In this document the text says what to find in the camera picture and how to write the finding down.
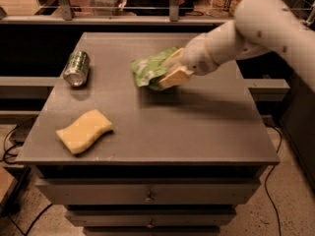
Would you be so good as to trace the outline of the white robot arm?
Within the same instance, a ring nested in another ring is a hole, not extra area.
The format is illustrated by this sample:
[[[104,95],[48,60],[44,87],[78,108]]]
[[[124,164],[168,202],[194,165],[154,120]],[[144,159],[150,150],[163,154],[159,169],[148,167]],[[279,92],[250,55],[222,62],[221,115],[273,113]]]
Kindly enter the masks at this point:
[[[231,60],[273,51],[315,90],[315,31],[304,25],[283,0],[242,0],[233,19],[197,35],[164,61],[171,68],[158,80],[162,89],[204,76]]]

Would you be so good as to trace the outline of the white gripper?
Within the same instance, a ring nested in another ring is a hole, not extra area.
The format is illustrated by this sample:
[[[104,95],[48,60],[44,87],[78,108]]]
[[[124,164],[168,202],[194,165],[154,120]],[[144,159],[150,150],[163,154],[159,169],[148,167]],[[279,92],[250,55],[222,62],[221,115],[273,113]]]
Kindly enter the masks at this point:
[[[187,83],[192,74],[205,76],[214,72],[219,65],[214,61],[207,43],[207,35],[199,34],[187,43],[184,50],[179,48],[165,59],[161,63],[162,66],[171,67],[179,62],[181,57],[185,66],[177,67],[160,79],[157,83],[159,87],[169,89]]]

